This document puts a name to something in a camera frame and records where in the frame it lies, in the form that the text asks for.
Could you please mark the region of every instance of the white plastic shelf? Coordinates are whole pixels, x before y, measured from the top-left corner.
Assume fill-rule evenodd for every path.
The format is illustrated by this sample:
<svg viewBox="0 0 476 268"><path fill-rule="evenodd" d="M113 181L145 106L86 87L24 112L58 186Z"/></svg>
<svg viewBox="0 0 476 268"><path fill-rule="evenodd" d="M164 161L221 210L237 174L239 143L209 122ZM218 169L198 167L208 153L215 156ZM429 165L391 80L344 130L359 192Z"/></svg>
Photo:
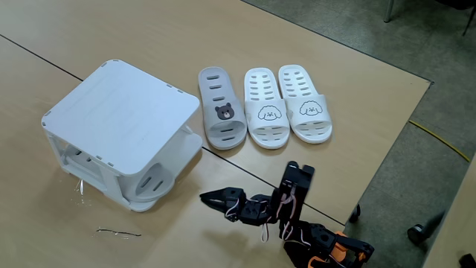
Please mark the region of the white plastic shelf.
<svg viewBox="0 0 476 268"><path fill-rule="evenodd" d="M196 97L110 60L48 111L42 126L64 171L146 211L202 147L186 125L198 107Z"/></svg>

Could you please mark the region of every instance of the gray carpet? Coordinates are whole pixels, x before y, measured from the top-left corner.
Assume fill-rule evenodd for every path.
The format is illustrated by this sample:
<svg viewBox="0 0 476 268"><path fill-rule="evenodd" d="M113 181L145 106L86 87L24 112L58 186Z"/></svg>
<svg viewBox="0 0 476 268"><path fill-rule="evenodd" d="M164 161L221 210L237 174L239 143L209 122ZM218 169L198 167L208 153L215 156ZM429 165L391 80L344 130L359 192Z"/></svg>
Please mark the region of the gray carpet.
<svg viewBox="0 0 476 268"><path fill-rule="evenodd" d="M476 20L471 10L433 0L246 0L311 31L434 81L411 119L470 158L476 151ZM448 208L469 166L453 150L407 124L361 198L345 232L375 246L367 267L421 267L434 239L414 246L407 228Z"/></svg>

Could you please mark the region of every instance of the wooden table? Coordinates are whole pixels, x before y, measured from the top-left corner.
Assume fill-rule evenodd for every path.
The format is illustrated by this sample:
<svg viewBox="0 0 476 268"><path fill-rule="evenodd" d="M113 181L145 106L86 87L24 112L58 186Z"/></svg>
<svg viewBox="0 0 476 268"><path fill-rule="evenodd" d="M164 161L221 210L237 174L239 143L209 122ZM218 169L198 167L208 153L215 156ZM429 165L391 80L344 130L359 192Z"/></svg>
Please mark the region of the wooden table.
<svg viewBox="0 0 476 268"><path fill-rule="evenodd" d="M292 267L270 226L227 221L199 194L235 186L249 196L272 187L205 150L174 189L135 213L61 170L40 125L45 111L79 83L0 38L0 259L2 267ZM343 227L305 206L302 218ZM96 232L99 228L140 237Z"/></svg>
<svg viewBox="0 0 476 268"><path fill-rule="evenodd" d="M476 258L476 161L473 160L431 247L424 268L460 268L460 258Z"/></svg>
<svg viewBox="0 0 476 268"><path fill-rule="evenodd" d="M341 224L430 84L239 0L1 0L0 33L80 79L120 58L197 96L208 66L243 99L250 68L302 65L327 97L332 140L264 150L247 138L215 153L273 185L289 160L315 167L306 202ZM201 113L191 126L205 137Z"/></svg>

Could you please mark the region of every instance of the bear face print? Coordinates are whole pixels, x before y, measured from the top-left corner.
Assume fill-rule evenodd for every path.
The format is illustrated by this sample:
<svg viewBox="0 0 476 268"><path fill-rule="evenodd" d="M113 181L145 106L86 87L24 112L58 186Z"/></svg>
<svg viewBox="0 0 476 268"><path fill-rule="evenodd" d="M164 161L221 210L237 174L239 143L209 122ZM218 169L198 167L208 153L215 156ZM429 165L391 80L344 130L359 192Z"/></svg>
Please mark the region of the bear face print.
<svg viewBox="0 0 476 268"><path fill-rule="evenodd" d="M215 111L218 115L218 118L222 120L228 120L235 116L235 111L233 111L233 109L231 108L230 103L226 103L225 106L215 107Z"/></svg>
<svg viewBox="0 0 476 268"><path fill-rule="evenodd" d="M258 118L266 121L273 121L281 116L280 110L272 105L264 106L258 113Z"/></svg>
<svg viewBox="0 0 476 268"><path fill-rule="evenodd" d="M303 103L303 106L301 106L299 109L299 113L301 115L317 115L321 112L321 105L313 100L308 100L307 102Z"/></svg>

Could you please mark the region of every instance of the bath slipper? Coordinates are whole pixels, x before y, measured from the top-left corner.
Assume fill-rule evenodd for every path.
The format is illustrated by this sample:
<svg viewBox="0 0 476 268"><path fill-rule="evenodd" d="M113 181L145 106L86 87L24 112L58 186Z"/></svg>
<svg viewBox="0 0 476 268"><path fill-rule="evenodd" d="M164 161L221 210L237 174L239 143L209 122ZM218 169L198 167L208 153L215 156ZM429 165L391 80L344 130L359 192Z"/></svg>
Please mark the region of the bath slipper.
<svg viewBox="0 0 476 268"><path fill-rule="evenodd" d="M320 95L307 71L299 65L280 68L279 81L289 123L295 134L305 142L319 144L332 134L326 98Z"/></svg>
<svg viewBox="0 0 476 268"><path fill-rule="evenodd" d="M245 76L245 114L253 140L265 149L282 147L289 138L286 104L276 78L267 68L253 68Z"/></svg>
<svg viewBox="0 0 476 268"><path fill-rule="evenodd" d="M246 119L230 77L220 67L208 67L199 74L205 133L218 150L236 147L246 137Z"/></svg>

